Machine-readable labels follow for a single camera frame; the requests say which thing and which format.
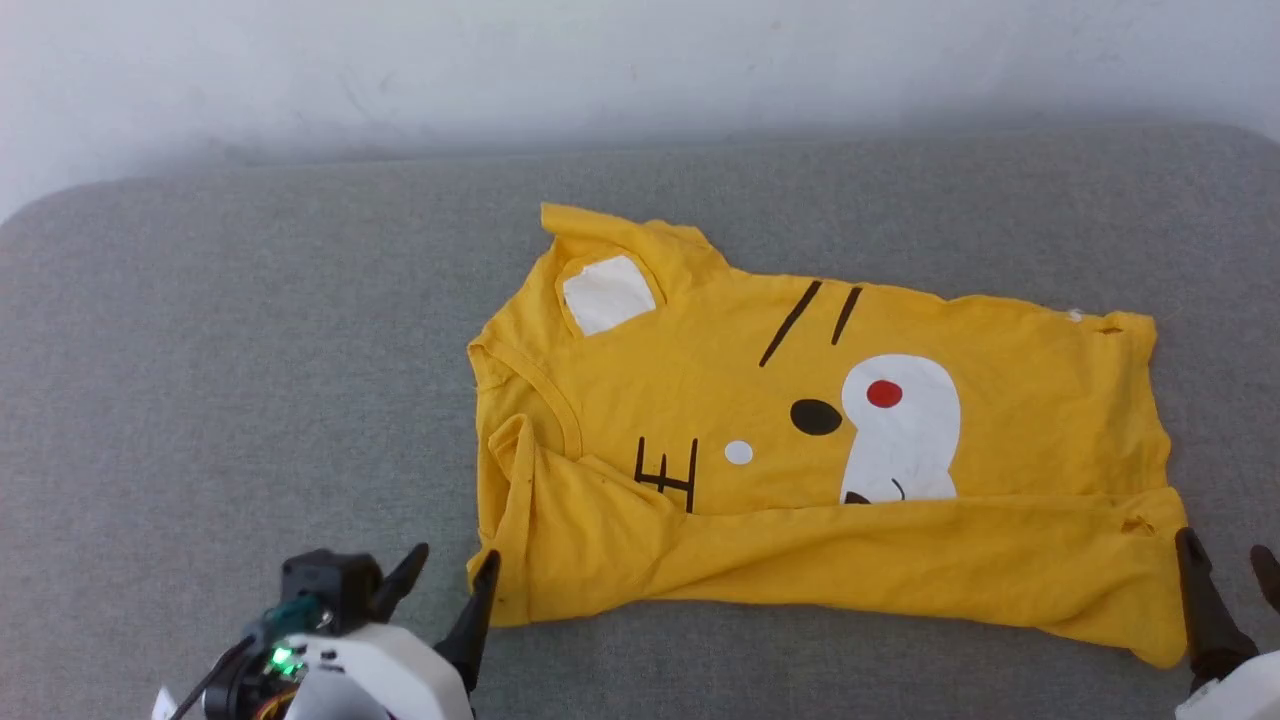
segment white wall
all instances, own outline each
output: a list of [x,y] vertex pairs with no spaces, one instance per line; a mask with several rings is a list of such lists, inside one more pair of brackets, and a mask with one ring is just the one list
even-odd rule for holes
[[0,218],[210,167],[1166,118],[1280,137],[1280,1],[0,0]]

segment hole in fabric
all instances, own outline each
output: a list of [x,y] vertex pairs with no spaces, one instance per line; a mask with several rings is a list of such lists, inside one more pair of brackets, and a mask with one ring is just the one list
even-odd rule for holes
[[1125,519],[1125,521],[1120,525],[1120,532],[1126,536],[1139,534],[1155,537],[1156,527],[1148,523],[1142,515],[1138,515],[1137,518]]

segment white dot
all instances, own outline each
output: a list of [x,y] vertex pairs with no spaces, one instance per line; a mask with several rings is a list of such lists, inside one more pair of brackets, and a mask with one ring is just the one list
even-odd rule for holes
[[755,457],[755,451],[751,450],[750,445],[735,439],[724,446],[724,457],[735,465],[746,465],[751,461],[751,457]]

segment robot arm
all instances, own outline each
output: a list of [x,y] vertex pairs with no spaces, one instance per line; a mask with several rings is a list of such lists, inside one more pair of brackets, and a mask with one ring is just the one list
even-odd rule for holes
[[[1280,651],[1258,655],[1222,603],[1196,530],[1175,538],[1183,579],[1183,614],[1194,679],[1192,696],[1178,706],[1176,720],[1274,720],[1280,717]],[[1262,596],[1280,612],[1280,562],[1262,546],[1249,553]]]
[[387,624],[426,557],[419,544],[385,578],[366,553],[316,550],[287,560],[280,605],[251,623],[206,678],[206,717],[355,720],[351,708],[364,708],[360,717],[371,720],[471,720],[500,559],[485,559],[453,629],[430,647]]

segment red dot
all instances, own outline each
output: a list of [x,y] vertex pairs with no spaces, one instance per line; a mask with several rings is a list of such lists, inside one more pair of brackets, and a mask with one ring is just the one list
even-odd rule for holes
[[892,407],[901,402],[902,388],[888,380],[876,380],[867,388],[867,400],[876,407]]

